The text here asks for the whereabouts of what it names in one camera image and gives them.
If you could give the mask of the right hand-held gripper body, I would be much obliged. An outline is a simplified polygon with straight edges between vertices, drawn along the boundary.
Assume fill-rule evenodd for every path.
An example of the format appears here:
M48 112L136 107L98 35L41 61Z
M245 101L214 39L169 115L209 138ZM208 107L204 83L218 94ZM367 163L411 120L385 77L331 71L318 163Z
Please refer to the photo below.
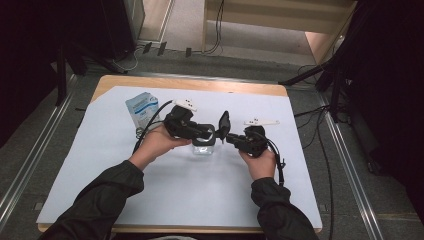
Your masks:
M237 149L254 158L259 157L268 147L274 154L278 153L275 144L266 137L264 129L265 125L278 125L278 120L254 118L246 120L244 124L246 125L244 135L235 144Z

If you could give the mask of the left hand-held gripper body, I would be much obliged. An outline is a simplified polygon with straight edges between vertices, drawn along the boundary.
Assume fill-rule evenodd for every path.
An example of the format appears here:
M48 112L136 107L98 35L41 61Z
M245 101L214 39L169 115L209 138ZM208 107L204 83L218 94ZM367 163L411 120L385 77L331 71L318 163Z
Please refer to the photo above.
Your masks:
M198 132L194 128L191 128L189 124L193 122L191 118L193 113L197 111L197 108L190 100L173 100L174 107L171 112L168 113L164 120L165 128L168 133L173 137L180 137L186 139L186 134L191 132Z

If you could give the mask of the glass jar with black rim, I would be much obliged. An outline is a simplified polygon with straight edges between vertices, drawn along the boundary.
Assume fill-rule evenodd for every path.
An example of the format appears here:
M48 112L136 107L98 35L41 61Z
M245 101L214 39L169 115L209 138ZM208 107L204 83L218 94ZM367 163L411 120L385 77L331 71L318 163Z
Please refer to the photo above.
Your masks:
M192 141L193 153L195 155L211 155L216 143L215 127L211 124L201 124L210 134L208 138L196 138Z

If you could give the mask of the white and blue pouch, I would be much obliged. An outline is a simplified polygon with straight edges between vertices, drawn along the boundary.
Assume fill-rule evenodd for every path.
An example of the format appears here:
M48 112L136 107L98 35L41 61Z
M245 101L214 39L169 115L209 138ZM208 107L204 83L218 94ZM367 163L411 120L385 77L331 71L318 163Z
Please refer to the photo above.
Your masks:
M125 104L136 128L145 129L151 119L160 120L159 116L154 116L159 109L158 99L151 93L139 94L126 100Z

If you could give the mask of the person's right hand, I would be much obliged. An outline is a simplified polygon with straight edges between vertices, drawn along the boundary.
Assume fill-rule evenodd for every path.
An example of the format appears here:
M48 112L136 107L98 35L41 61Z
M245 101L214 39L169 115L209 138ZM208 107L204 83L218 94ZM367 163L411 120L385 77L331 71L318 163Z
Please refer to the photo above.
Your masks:
M239 155L247 164L250 176L253 180L274 177L276 160L275 155L270 150L265 150L257 158L242 151L239 152Z

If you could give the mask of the person's left hand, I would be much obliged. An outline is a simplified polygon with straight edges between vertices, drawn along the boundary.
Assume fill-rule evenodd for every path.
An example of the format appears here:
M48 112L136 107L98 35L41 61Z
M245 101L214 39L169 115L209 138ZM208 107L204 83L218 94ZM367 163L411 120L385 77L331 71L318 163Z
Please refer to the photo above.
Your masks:
M165 126L161 124L145 136L139 148L128 161L143 171L156 158L176 147L190 144L191 141L188 139L172 137Z

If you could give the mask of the black tripod stand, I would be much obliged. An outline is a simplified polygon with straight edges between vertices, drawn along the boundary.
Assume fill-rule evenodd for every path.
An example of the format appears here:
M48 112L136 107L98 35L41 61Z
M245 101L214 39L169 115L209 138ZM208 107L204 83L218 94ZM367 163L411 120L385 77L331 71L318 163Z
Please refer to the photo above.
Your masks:
M344 53L336 52L326 62L315 66L314 68L300 74L299 76L293 77L289 80L279 81L279 85L292 86L297 84L309 77L315 76L320 73L321 76L315 83L315 89L318 92L326 91L332 86L331 101L329 104L329 113L335 123L338 122L338 103L339 95L342 87L342 83L345 81L345 67L343 65Z

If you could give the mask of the dark cabinet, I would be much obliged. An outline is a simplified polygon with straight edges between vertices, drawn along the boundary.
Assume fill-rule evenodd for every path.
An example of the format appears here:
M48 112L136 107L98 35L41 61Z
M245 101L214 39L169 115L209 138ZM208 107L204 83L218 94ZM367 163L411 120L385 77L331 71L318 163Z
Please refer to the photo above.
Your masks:
M101 0L111 56L124 57L135 50L143 23L143 0Z

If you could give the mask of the wooden shelf unit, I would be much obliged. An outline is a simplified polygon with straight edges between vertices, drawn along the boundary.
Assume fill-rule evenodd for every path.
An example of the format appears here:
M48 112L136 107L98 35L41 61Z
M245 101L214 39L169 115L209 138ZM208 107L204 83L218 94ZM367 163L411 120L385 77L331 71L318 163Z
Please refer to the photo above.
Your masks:
M223 21L303 31L317 64L349 27L356 0L224 0Z

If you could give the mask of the black metal stand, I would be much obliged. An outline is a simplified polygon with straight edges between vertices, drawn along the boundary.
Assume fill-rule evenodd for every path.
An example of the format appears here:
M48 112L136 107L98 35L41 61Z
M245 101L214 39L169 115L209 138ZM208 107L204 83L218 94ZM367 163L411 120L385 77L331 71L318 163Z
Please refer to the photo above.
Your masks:
M87 72L87 66L83 60L83 56L87 56L109 70L112 73L122 74L126 73L126 70L119 70L111 63L107 62L100 55L89 50L85 46L76 42L65 42L62 43L57 49L57 100L56 106L61 105L67 96L67 78L66 78L66 64L69 64L71 69L77 75L85 75Z

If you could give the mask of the black curtain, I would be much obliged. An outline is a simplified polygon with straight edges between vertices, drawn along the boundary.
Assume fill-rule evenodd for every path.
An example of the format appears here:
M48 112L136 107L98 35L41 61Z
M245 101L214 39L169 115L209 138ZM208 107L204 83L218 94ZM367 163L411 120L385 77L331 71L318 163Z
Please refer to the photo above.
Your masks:
M358 0L345 43L359 139L424 225L424 0Z
M0 147L58 85L51 64L95 0L0 0Z

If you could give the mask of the metal floor rail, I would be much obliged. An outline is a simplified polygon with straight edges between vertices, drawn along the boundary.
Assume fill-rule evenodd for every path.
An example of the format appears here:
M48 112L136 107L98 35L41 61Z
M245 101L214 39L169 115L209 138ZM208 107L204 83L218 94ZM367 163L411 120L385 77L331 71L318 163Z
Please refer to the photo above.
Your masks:
M72 74L67 81L69 92L66 94L63 102L55 106L50 114L47 123L44 125L41 133L36 139L34 145L25 158L17 175L6 191L3 199L0 201L0 233L5 228L15 206L17 205L25 187L27 186L35 168L38 165L47 145L55 133L60 121L62 120L68 106L74 96L75 87L78 84L78 76Z
M330 115L326 116L326 122L338 151L341 164L344 168L349 186L353 193L360 216L366 228L370 240L384 240L381 228L374 213L360 177L355 169L355 164L344 141L339 124L335 123Z

